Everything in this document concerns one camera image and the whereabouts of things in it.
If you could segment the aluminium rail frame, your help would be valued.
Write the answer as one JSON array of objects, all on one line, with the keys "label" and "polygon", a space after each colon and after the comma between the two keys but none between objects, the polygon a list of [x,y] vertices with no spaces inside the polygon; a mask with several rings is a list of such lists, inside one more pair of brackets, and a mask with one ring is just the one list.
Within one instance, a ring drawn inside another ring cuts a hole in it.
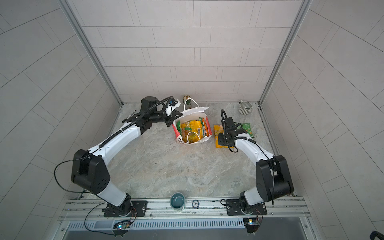
[{"label": "aluminium rail frame", "polygon": [[[222,199],[235,197],[187,198],[178,212],[170,200],[134,199],[147,201],[144,217],[105,218],[101,200],[69,200],[66,202],[56,229],[54,240],[133,240],[133,239],[253,239],[253,240],[318,240],[320,235],[303,197],[283,197],[264,203],[265,216],[228,216]],[[199,200],[198,209],[192,201]],[[260,227],[248,234],[243,219],[257,218]],[[113,226],[121,221],[132,221],[123,237],[115,237]]]}]

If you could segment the black marker pen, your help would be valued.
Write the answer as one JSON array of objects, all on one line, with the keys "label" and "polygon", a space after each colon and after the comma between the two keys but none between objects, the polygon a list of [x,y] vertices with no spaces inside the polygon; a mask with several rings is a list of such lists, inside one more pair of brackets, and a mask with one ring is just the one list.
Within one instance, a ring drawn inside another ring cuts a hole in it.
[{"label": "black marker pen", "polygon": [[136,112],[137,112],[137,110],[134,110],[134,111],[133,111],[127,118],[125,118],[125,119],[122,121],[122,123],[127,122],[133,115],[136,114]]}]

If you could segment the green snack packet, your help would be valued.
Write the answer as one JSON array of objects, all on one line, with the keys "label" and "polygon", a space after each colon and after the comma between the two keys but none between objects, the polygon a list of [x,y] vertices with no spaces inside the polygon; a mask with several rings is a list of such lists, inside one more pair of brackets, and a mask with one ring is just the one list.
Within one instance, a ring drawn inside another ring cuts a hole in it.
[{"label": "green snack packet", "polygon": [[252,132],[251,124],[250,123],[243,123],[242,128],[250,135],[250,137],[253,139],[254,135]]}]

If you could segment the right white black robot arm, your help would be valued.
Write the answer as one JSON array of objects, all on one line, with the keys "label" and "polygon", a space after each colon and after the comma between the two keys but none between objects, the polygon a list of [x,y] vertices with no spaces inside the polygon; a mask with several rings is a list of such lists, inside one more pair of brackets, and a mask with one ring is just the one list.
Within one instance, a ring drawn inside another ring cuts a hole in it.
[{"label": "right white black robot arm", "polygon": [[218,134],[218,144],[232,153],[242,151],[256,167],[256,186],[241,193],[240,209],[246,215],[265,214],[263,203],[294,192],[288,162],[284,156],[276,156],[258,145],[223,109],[221,118],[223,132]]}]

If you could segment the right circuit board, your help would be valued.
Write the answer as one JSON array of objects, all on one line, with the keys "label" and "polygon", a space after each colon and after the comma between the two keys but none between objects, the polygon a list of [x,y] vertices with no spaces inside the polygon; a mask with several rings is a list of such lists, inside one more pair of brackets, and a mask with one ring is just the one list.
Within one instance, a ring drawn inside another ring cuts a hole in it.
[{"label": "right circuit board", "polygon": [[243,222],[248,234],[255,234],[260,227],[260,221],[257,218],[243,219]]}]

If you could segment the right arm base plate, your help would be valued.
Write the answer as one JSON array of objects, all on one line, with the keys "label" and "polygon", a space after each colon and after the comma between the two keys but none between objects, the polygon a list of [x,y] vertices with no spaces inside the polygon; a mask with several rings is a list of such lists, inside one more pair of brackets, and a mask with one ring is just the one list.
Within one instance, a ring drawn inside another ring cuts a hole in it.
[{"label": "right arm base plate", "polygon": [[265,216],[268,214],[264,203],[248,205],[241,199],[222,199],[221,204],[226,207],[228,216]]}]

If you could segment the green white drink can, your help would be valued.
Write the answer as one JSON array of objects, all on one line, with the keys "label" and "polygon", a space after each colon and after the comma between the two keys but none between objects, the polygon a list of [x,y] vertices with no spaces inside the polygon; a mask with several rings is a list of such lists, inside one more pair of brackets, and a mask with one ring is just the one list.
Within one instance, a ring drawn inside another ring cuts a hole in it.
[{"label": "green white drink can", "polygon": [[192,107],[192,99],[190,96],[186,95],[183,97],[184,110],[188,110]]}]

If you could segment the striped ceramic mug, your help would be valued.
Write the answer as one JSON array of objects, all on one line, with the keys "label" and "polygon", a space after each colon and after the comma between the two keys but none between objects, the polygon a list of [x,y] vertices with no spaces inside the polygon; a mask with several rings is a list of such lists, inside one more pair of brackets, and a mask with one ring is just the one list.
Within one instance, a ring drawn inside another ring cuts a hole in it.
[{"label": "striped ceramic mug", "polygon": [[253,105],[250,102],[245,102],[243,100],[239,101],[238,111],[240,115],[244,115],[244,116],[249,115],[252,113],[252,110],[253,110]]}]

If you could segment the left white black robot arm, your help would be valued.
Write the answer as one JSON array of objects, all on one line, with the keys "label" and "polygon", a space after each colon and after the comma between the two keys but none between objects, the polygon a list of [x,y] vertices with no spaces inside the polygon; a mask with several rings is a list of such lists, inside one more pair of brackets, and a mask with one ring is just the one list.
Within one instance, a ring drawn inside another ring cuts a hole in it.
[{"label": "left white black robot arm", "polygon": [[126,217],[133,214],[131,196],[121,191],[111,180],[107,168],[114,156],[125,146],[149,130],[154,123],[165,123],[170,127],[182,116],[177,111],[180,100],[167,97],[145,97],[141,109],[123,120],[123,126],[100,144],[89,150],[78,150],[71,160],[71,182],[96,195],[107,203],[103,210],[107,217]]}]

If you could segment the red white paper gift bag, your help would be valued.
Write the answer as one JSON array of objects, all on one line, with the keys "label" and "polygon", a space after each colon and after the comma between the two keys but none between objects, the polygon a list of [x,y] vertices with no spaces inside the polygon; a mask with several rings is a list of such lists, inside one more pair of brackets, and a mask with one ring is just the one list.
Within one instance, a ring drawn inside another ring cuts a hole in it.
[{"label": "red white paper gift bag", "polygon": [[184,100],[182,116],[173,121],[176,142],[183,145],[204,143],[212,136],[212,130],[205,111],[192,98]]}]

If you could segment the left circuit board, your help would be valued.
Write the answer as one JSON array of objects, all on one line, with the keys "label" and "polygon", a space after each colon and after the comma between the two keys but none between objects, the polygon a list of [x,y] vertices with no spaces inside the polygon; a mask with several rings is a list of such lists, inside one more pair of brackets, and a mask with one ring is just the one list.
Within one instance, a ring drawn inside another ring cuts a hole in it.
[{"label": "left circuit board", "polygon": [[113,226],[113,233],[115,237],[123,237],[130,229],[132,221],[121,221],[115,223]]}]

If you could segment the yellow snack packet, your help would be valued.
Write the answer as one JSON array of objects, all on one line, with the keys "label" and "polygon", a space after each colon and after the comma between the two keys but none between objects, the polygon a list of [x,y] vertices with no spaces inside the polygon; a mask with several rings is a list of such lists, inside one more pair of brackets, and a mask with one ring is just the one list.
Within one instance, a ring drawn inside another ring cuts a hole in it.
[{"label": "yellow snack packet", "polygon": [[199,142],[203,139],[203,125],[200,121],[189,121],[181,124],[182,139],[186,144]]},{"label": "yellow snack packet", "polygon": [[221,146],[218,143],[219,134],[223,134],[224,129],[222,125],[214,125],[214,137],[215,137],[215,146],[216,148],[226,148],[227,146]]}]

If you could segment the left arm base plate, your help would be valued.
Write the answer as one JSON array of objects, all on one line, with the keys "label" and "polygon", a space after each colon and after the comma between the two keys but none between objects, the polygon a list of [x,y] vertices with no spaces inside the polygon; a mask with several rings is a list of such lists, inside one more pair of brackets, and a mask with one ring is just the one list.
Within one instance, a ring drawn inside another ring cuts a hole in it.
[{"label": "left arm base plate", "polygon": [[116,207],[110,203],[102,209],[105,218],[144,217],[147,210],[147,201],[124,202]]}]

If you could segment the circuit board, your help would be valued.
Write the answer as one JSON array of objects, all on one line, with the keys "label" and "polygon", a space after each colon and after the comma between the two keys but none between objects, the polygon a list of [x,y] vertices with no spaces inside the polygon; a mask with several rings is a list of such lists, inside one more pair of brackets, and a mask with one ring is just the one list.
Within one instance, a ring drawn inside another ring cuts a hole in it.
[{"label": "circuit board", "polygon": [[243,222],[248,234],[255,234],[260,227],[260,221],[257,218],[243,219]]},{"label": "circuit board", "polygon": [[130,229],[132,221],[121,221],[115,223],[113,226],[113,233],[115,237],[123,237]]}]

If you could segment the blue white poker chip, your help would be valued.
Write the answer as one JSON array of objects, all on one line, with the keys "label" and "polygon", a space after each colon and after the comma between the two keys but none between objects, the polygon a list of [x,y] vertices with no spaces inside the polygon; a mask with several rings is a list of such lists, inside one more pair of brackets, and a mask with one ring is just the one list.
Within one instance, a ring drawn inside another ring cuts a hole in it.
[{"label": "blue white poker chip", "polygon": [[193,200],[193,201],[192,201],[192,207],[193,207],[194,209],[198,209],[199,206],[200,206],[200,202],[199,202],[199,200]]}]

